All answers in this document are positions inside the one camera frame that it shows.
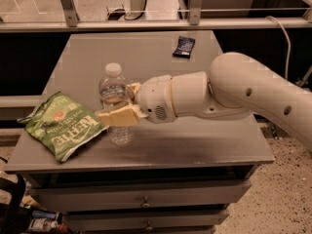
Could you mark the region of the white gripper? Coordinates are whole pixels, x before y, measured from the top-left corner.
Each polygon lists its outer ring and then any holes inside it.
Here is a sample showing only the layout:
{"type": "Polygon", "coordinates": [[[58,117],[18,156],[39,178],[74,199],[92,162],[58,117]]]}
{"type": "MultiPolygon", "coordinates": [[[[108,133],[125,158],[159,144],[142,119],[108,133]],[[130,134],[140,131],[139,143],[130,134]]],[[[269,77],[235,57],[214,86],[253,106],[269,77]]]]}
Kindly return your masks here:
{"type": "Polygon", "coordinates": [[[109,127],[135,126],[143,118],[154,124],[173,122],[176,114],[172,104],[170,75],[154,77],[143,84],[128,85],[131,95],[136,96],[136,103],[121,108],[96,112],[100,122],[109,127]]]}

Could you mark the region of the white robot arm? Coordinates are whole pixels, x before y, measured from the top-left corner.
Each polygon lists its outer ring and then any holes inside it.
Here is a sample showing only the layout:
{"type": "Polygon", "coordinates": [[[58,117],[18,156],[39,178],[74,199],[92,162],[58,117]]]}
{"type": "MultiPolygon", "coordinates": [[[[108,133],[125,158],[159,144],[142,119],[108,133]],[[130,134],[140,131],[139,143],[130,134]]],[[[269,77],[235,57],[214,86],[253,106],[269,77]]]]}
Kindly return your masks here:
{"type": "Polygon", "coordinates": [[[240,53],[217,56],[206,71],[134,83],[135,99],[96,112],[106,126],[134,126],[178,117],[218,118],[251,111],[312,149],[312,93],[240,53]]]}

